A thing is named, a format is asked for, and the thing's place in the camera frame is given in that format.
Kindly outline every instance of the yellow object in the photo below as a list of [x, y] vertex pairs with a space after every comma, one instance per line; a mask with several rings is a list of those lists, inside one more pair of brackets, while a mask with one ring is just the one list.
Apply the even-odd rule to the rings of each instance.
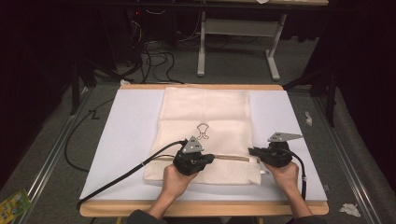
[[0, 224], [6, 224], [26, 211], [32, 203], [25, 189], [11, 195], [0, 204]]

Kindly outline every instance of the dark background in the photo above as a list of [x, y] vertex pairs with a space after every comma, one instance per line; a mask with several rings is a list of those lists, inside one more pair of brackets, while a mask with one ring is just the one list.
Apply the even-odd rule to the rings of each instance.
[[[356, 8], [359, 12], [288, 14], [281, 38], [298, 36], [304, 41], [320, 36], [304, 76], [328, 64], [334, 68], [337, 86], [361, 137], [396, 189], [396, 31], [392, 25], [396, 7], [392, 1], [332, 0], [329, 8]], [[125, 13], [119, 8], [59, 8], [46, 1], [0, 3], [0, 188], [46, 116], [62, 101], [75, 60], [88, 57], [108, 69], [133, 60], [135, 52], [125, 37]], [[190, 33], [196, 15], [170, 11], [164, 14], [163, 23], [151, 21], [149, 15], [141, 15], [139, 20], [148, 35], [172, 44], [175, 30]], [[308, 82], [317, 83], [326, 76]]]

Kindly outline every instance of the gray carpet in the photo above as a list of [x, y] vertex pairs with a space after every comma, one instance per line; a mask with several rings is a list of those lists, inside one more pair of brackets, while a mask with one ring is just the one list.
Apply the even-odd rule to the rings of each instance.
[[[211, 48], [206, 52], [206, 74], [204, 77], [196, 76], [197, 46], [178, 45], [177, 49], [162, 46], [158, 43], [149, 45], [150, 53], [156, 51], [172, 52], [175, 57], [175, 66], [169, 76], [186, 83], [241, 83], [241, 84], [285, 84], [299, 77], [304, 71], [307, 60], [316, 45], [316, 41], [299, 43], [295, 39], [281, 41], [276, 52], [276, 64], [281, 80], [274, 82], [269, 75], [268, 65], [263, 58], [263, 49], [269, 44], [268, 39], [252, 39], [234, 37], [224, 47], [222, 38], [213, 38], [208, 43]], [[151, 58], [151, 64], [160, 63], [163, 58]], [[166, 79], [165, 72], [170, 67], [170, 61], [155, 69], [155, 74], [160, 79]], [[153, 76], [154, 70], [150, 69], [147, 82], [158, 81]], [[131, 76], [138, 83], [142, 80], [140, 73]], [[82, 107], [77, 120], [85, 116], [90, 109], [115, 96], [119, 83], [106, 78], [98, 78], [95, 89], [85, 92], [86, 104]], [[323, 112], [318, 106], [321, 99], [312, 98], [307, 92], [309, 87], [299, 87], [289, 91], [290, 101], [294, 108], [296, 118], [304, 134], [305, 141], [317, 167], [323, 185], [329, 187], [326, 191], [330, 213], [324, 216], [328, 223], [377, 223], [369, 221], [361, 207], [362, 217], [353, 217], [338, 210], [343, 203], [358, 204], [356, 190], [348, 177], [347, 172], [340, 162], [337, 153], [337, 143], [334, 142], [333, 133], [338, 133], [342, 145], [347, 148], [353, 167], [366, 188], [375, 211], [379, 214], [382, 223], [396, 223], [394, 192], [389, 189], [385, 178], [377, 169], [375, 162], [364, 147], [351, 118], [348, 116], [342, 96], [337, 94], [335, 108], [335, 129], [329, 129], [323, 120]], [[106, 116], [111, 108], [111, 102], [97, 110], [99, 119], [86, 118], [76, 129], [68, 142], [67, 152], [70, 161], [76, 166], [89, 169], [95, 153], [102, 130], [106, 124]], [[70, 90], [64, 94], [63, 102], [48, 117], [38, 137], [31, 148], [14, 171], [11, 178], [0, 191], [0, 199], [18, 189], [29, 189], [33, 186], [36, 176], [51, 153], [52, 147], [57, 144], [57, 138], [67, 121], [71, 110]], [[305, 123], [304, 112], [308, 111], [313, 118], [313, 126]], [[55, 158], [53, 170], [50, 170], [48, 179], [45, 179], [44, 189], [37, 193], [36, 204], [30, 210], [29, 216], [22, 223], [90, 223], [91, 218], [82, 217], [76, 210], [79, 194], [85, 182], [87, 173], [78, 171], [67, 164], [64, 154]], [[265, 217], [264, 223], [285, 223], [290, 217]], [[249, 223], [250, 219], [242, 217], [232, 218], [230, 223]], [[97, 218], [93, 223], [116, 223], [115, 218]]]

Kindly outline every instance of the metal rail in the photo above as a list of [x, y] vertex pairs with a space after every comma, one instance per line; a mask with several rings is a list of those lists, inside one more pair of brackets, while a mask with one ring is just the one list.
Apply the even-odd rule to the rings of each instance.
[[371, 200], [367, 194], [367, 190], [364, 187], [364, 185], [361, 182], [361, 179], [359, 178], [358, 174], [355, 171], [355, 168], [353, 167], [352, 162], [350, 161], [347, 151], [344, 149], [340, 138], [338, 137], [337, 132], [335, 131], [334, 128], [330, 126], [330, 124], [327, 122], [327, 118], [325, 115], [325, 107], [323, 103], [320, 101], [319, 98], [315, 97], [313, 98], [315, 107], [319, 111], [319, 114], [321, 115], [321, 118], [326, 124], [326, 127], [329, 131], [329, 134], [332, 138], [332, 140], [335, 143], [335, 154], [340, 161], [341, 168], [344, 170], [344, 173], [346, 175], [346, 179], [349, 182], [350, 187], [352, 188], [353, 193], [355, 194], [355, 197], [358, 201], [359, 207], [361, 208], [361, 211], [363, 212], [364, 217], [367, 220], [367, 223], [369, 224], [381, 224], [381, 220], [379, 219], [379, 216], [377, 212], [375, 211], [375, 208], [373, 204], [371, 203]]
[[28, 218], [32, 214], [35, 208], [35, 204], [37, 203], [38, 199], [40, 198], [41, 193], [44, 190], [47, 182], [50, 179], [50, 175], [55, 168], [57, 161], [59, 160], [60, 156], [62, 155], [64, 149], [64, 143], [74, 128], [78, 115], [81, 112], [81, 108], [87, 102], [87, 99], [91, 95], [92, 91], [90, 91], [87, 87], [81, 93], [81, 104], [79, 108], [76, 110], [74, 115], [71, 115], [67, 120], [64, 128], [62, 129], [60, 135], [58, 136], [54, 146], [52, 147], [49, 156], [47, 157], [44, 165], [41, 167], [40, 172], [38, 173], [37, 177], [35, 178], [35, 182], [33, 183], [32, 187], [30, 187], [28, 191], [29, 198], [31, 199], [32, 206], [19, 218], [15, 219], [12, 224], [24, 224], [28, 223]]

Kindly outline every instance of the cloth bag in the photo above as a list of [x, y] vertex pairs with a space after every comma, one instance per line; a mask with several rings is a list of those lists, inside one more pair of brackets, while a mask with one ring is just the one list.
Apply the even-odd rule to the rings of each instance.
[[[203, 154], [215, 159], [192, 180], [213, 185], [260, 184], [260, 161], [248, 154], [252, 147], [252, 125], [248, 91], [220, 91], [195, 88], [166, 88], [158, 121], [154, 154], [166, 145], [195, 136]], [[177, 154], [181, 145], [166, 149], [163, 155]], [[146, 165], [146, 180], [162, 180], [163, 169], [173, 158]]]

